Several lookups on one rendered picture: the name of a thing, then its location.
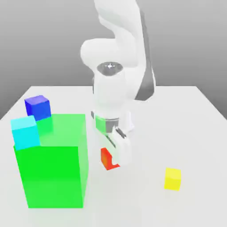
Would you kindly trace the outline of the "large green box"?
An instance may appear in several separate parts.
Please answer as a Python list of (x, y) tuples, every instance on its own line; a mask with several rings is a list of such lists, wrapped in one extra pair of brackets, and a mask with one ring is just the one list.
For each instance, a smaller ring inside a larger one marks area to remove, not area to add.
[(36, 122), (40, 146), (14, 152), (29, 208), (82, 208), (89, 171), (84, 114)]

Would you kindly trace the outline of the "small red cube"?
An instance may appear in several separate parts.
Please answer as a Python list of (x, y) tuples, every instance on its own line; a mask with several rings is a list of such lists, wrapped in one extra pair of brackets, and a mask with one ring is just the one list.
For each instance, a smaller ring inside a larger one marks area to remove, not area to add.
[(119, 164), (112, 163), (112, 155), (107, 148), (101, 148), (101, 161), (106, 170), (111, 170), (120, 167)]

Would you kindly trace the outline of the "small yellow cube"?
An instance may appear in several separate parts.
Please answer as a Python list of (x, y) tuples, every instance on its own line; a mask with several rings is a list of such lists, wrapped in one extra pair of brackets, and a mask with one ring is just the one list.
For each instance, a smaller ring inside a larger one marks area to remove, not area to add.
[(181, 170), (175, 168), (166, 168), (164, 189), (179, 191), (181, 185)]

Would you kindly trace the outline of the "small blue cube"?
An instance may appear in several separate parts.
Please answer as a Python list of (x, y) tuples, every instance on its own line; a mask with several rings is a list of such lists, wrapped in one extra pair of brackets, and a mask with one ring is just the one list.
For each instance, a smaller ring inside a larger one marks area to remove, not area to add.
[(43, 95), (24, 100), (28, 116), (33, 115), (36, 121), (51, 117), (50, 101)]

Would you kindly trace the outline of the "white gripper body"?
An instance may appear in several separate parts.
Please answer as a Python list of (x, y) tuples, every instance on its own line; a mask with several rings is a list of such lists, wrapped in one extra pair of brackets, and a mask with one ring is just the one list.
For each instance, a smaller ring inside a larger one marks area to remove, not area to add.
[(132, 161), (132, 149), (128, 136), (119, 127), (113, 127), (106, 138), (113, 146), (109, 152), (114, 163), (120, 166), (128, 165)]

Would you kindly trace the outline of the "small cyan cube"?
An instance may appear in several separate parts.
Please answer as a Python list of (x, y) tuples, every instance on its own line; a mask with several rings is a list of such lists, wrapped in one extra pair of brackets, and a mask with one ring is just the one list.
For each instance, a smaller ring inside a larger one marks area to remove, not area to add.
[(16, 150), (40, 146), (38, 127), (33, 115), (11, 120)]

